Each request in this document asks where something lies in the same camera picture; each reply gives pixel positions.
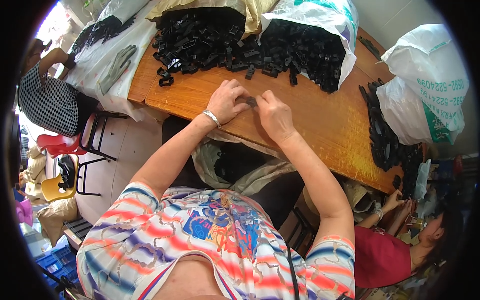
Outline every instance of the pile of black plastic parts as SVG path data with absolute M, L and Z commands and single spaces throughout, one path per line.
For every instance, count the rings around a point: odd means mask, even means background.
M 157 71 L 162 76 L 159 85 L 171 85 L 173 73 L 194 74 L 213 67 L 232 72 L 249 69 L 251 79 L 262 62 L 255 35 L 241 40 L 244 27 L 245 16 L 228 7 L 167 12 L 152 44 L 158 51 L 154 58 L 164 64 Z
M 413 197 L 415 191 L 419 164 L 423 162 L 423 149 L 421 144 L 411 146 L 400 144 L 397 135 L 385 122 L 376 93 L 377 87 L 384 83 L 380 78 L 378 81 L 368 83 L 368 92 L 359 85 L 368 108 L 372 157 L 375 165 L 385 172 L 401 164 L 403 180 L 395 176 L 392 184 L 397 189 L 403 181 L 403 199 L 407 199 Z
M 325 29 L 274 19 L 260 39 L 264 70 L 274 77 L 290 70 L 290 83 L 297 85 L 297 74 L 306 69 L 310 80 L 322 91 L 338 89 L 345 49 L 339 36 Z
M 73 43 L 71 53 L 78 54 L 83 47 L 89 47 L 101 39 L 103 39 L 102 44 L 105 43 L 130 27 L 134 20 L 135 15 L 122 24 L 116 16 L 112 15 L 85 27 Z

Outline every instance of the red shirt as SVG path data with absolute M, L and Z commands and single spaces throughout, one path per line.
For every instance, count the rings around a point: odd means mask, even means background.
M 410 277 L 410 246 L 394 236 L 355 226 L 355 285 L 385 287 Z

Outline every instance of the wooden table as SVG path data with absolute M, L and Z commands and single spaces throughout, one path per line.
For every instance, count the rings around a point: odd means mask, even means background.
M 371 40 L 381 53 L 384 49 L 371 36 L 359 30 L 359 36 Z M 397 174 L 403 176 L 400 167 L 383 172 L 373 162 L 369 121 L 366 104 L 359 92 L 359 85 L 380 77 L 384 82 L 393 78 L 385 64 L 375 64 L 377 59 L 357 40 L 357 62 L 340 87 L 328 95 L 304 76 L 298 76 L 298 85 L 290 86 L 288 72 L 271 78 L 256 70 L 251 81 L 245 79 L 246 71 L 232 73 L 225 68 L 213 68 L 193 75 L 175 74 L 175 83 L 160 87 L 156 70 L 161 63 L 153 57 L 153 49 L 145 52 L 130 88 L 129 100 L 145 101 L 148 106 L 193 119 L 201 113 L 211 94 L 225 79 L 237 79 L 252 95 L 272 90 L 292 109 L 295 128 L 320 159 L 335 173 L 347 176 L 386 193 L 393 192 L 392 181 Z M 260 124 L 258 115 L 245 111 L 222 126 L 232 135 L 256 144 L 279 150 Z

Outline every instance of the silver bracelet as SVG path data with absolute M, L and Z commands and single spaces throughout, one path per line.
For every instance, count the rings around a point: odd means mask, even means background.
M 379 221 L 384 217 L 384 212 L 380 208 L 377 208 L 374 211 L 372 211 L 372 214 L 377 214 L 379 217 Z
M 220 122 L 218 122 L 218 120 L 216 119 L 216 117 L 215 117 L 215 115 L 213 114 L 213 112 L 211 112 L 211 111 L 209 111 L 208 109 L 206 109 L 206 110 L 202 111 L 202 113 L 204 113 L 205 115 L 211 117 L 212 120 L 215 121 L 217 128 L 222 127 L 222 125 L 220 124 Z

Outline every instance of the woman's hair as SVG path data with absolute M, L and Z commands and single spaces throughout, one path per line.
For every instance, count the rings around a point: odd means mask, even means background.
M 27 55 L 22 61 L 22 68 L 20 69 L 21 76 L 25 75 L 25 73 L 28 71 L 25 70 L 28 59 L 32 57 L 32 55 L 35 54 L 35 51 L 39 48 L 44 48 L 43 42 L 38 38 L 34 38 L 33 41 L 30 43 L 30 46 L 28 47 Z
M 462 213 L 458 208 L 451 206 L 445 207 L 443 214 L 440 228 L 444 229 L 444 233 L 417 268 L 417 274 L 422 274 L 432 265 L 438 267 L 441 261 L 451 258 L 458 247 L 463 232 Z

